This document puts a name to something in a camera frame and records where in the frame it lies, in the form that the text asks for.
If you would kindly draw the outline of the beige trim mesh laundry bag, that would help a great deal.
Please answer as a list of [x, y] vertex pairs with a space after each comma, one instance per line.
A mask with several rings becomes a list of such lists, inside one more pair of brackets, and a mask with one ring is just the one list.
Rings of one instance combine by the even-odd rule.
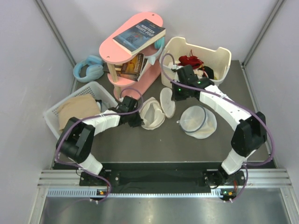
[[143, 103], [139, 111], [143, 119], [141, 125], [143, 129], [157, 129], [164, 123], [166, 118], [170, 119], [174, 116], [176, 105], [171, 97], [172, 89], [165, 87], [160, 92], [159, 101], [151, 97]]

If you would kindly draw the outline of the red bra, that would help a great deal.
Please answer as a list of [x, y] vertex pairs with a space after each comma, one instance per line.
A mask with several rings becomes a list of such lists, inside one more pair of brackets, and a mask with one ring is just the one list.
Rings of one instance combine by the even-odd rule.
[[180, 66], [192, 66], [193, 69], [200, 69], [203, 68], [204, 62], [200, 60], [198, 57], [196, 57], [192, 50], [190, 50], [189, 56], [181, 56], [179, 59], [178, 65]]

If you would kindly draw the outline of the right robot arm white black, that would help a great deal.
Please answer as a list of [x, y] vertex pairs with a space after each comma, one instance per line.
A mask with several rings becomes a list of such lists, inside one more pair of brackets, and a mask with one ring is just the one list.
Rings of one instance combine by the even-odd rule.
[[216, 185], [228, 185], [247, 159], [267, 140], [265, 115], [249, 113], [236, 105], [209, 78], [198, 78], [190, 65], [175, 70], [172, 99], [196, 98], [219, 114], [233, 129], [231, 151], [219, 166]]

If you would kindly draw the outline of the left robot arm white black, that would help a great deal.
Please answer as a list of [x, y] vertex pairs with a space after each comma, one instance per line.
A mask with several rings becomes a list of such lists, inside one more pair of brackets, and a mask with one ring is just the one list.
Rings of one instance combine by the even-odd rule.
[[116, 107], [98, 115], [84, 119], [70, 118], [57, 141], [56, 159], [57, 154], [63, 154], [73, 161], [73, 165], [89, 173], [94, 184], [103, 184], [106, 179], [103, 165], [91, 154], [93, 138], [107, 129], [126, 123], [130, 127], [141, 126], [143, 119], [137, 107], [135, 98], [125, 96]]

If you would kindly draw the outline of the grey trim mesh laundry bag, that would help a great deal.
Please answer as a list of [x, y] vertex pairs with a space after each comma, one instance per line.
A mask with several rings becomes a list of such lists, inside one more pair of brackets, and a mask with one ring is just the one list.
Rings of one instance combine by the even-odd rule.
[[215, 115], [201, 105], [187, 108], [177, 123], [187, 135], [196, 139], [206, 139], [217, 129]]

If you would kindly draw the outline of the cream plastic laundry basket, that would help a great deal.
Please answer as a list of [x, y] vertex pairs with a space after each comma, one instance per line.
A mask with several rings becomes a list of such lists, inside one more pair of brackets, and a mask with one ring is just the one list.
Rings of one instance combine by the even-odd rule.
[[219, 86], [225, 80], [231, 64], [231, 52], [230, 50], [219, 47], [216, 50], [208, 49], [198, 45], [187, 43], [184, 37], [173, 37], [166, 44], [163, 49], [159, 62], [163, 66], [166, 74], [173, 79], [174, 73], [172, 72], [172, 58], [170, 56], [162, 57], [165, 54], [171, 54], [174, 57], [175, 64], [179, 64], [179, 58], [181, 56], [197, 57], [203, 62], [203, 66], [209, 67], [214, 72], [214, 79], [212, 80], [217, 86]]

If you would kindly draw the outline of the clothes pile in cream basket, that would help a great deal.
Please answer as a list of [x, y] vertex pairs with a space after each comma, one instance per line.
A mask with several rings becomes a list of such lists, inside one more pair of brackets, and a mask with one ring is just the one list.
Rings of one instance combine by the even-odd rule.
[[[170, 62], [168, 64], [168, 68], [170, 68], [170, 70], [175, 73], [175, 72], [177, 72], [178, 69], [183, 68], [183, 66], [178, 65], [178, 64], [173, 64], [172, 62]], [[199, 68], [193, 69], [193, 72], [195, 75], [198, 76], [198, 78], [207, 77], [212, 80], [217, 80], [217, 78], [214, 74], [214, 70], [208, 66], [202, 66], [200, 64]]]

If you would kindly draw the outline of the brown orange book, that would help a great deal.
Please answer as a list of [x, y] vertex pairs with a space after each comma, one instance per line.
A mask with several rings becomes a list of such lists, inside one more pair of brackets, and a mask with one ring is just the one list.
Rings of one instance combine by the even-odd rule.
[[117, 76], [138, 82], [143, 74], [147, 63], [147, 58], [142, 53], [138, 53], [130, 61], [116, 66]]

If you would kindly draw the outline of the beige folded cloth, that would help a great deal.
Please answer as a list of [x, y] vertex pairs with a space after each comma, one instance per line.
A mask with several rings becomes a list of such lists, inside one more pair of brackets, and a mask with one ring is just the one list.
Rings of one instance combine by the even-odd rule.
[[66, 100], [57, 109], [59, 131], [62, 132], [72, 117], [83, 119], [100, 114], [96, 100], [91, 94], [80, 95]]

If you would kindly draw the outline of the blue headphones on floor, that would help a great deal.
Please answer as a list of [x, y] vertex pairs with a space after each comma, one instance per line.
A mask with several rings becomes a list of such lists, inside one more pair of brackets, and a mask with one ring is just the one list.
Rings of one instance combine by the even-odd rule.
[[[81, 77], [81, 69], [87, 66], [85, 76]], [[75, 65], [73, 75], [81, 83], [88, 83], [101, 78], [104, 74], [103, 60], [100, 57], [90, 55], [85, 60]]]

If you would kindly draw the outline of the dark blue paperback book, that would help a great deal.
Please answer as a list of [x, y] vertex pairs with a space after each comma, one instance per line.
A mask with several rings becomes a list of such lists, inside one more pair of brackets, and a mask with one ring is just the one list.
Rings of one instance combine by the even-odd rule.
[[148, 19], [133, 25], [113, 38], [131, 56], [164, 37], [166, 30]]

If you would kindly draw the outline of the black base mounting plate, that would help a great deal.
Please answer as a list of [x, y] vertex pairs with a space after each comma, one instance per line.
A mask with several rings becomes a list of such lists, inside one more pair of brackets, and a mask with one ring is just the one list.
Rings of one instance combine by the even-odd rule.
[[98, 172], [113, 186], [130, 183], [187, 183], [198, 187], [245, 183], [245, 174], [237, 170], [228, 175], [219, 162], [105, 162]]

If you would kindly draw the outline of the white plastic perforated basket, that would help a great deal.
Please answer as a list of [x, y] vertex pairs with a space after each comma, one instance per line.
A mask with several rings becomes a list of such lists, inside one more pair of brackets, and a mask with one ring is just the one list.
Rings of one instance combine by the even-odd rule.
[[98, 115], [117, 106], [113, 96], [99, 83], [89, 82], [48, 109], [43, 117], [54, 136], [59, 139], [67, 121]]

